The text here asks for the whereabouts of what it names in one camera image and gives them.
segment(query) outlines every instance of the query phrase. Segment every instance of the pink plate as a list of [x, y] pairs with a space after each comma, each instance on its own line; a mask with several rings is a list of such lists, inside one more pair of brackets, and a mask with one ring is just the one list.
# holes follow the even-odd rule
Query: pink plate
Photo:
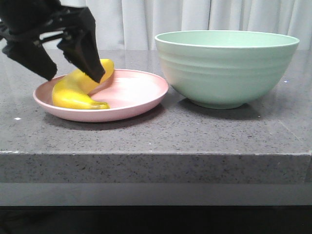
[[109, 81], [90, 93], [96, 101], [109, 103], [107, 110], [77, 110], [52, 104], [53, 86], [63, 76], [40, 85], [33, 93], [35, 101], [57, 117], [80, 122], [108, 122], [134, 117], [156, 107], [167, 93], [167, 81], [155, 74], [126, 69], [115, 69]]

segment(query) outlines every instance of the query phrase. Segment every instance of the banana peel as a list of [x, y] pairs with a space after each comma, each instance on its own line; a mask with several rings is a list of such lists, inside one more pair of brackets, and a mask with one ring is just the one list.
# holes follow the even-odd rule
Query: banana peel
[[105, 74], [100, 83], [95, 82], [79, 69], [64, 76], [52, 90], [53, 105], [71, 109], [109, 109], [106, 102], [92, 100], [88, 93], [106, 81], [114, 73], [114, 62], [110, 59], [101, 59]]

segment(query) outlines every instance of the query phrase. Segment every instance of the granite countertop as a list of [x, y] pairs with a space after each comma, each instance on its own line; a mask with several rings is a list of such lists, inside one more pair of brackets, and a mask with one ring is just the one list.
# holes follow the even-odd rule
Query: granite countertop
[[[58, 74], [71, 72], [59, 50]], [[156, 51], [100, 51], [116, 68], [163, 76]], [[32, 92], [45, 82], [0, 54], [1, 183], [312, 182], [312, 53], [278, 85], [232, 110], [196, 106], [172, 88], [154, 109], [106, 123], [63, 120]]]

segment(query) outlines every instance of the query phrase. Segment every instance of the curtain fold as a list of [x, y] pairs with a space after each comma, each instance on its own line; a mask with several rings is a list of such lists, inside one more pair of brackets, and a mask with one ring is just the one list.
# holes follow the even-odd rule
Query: curtain fold
[[[96, 19], [98, 49], [155, 50], [154, 36], [181, 30], [246, 30], [312, 42], [312, 0], [61, 0], [88, 6]], [[56, 48], [58, 41], [46, 48]]]

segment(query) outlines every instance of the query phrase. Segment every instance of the mint green bowl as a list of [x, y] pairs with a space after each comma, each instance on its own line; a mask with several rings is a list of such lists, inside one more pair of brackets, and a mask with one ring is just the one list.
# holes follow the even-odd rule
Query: mint green bowl
[[167, 81], [193, 103], [231, 109], [268, 93], [299, 39], [249, 31], [179, 31], [155, 37]]

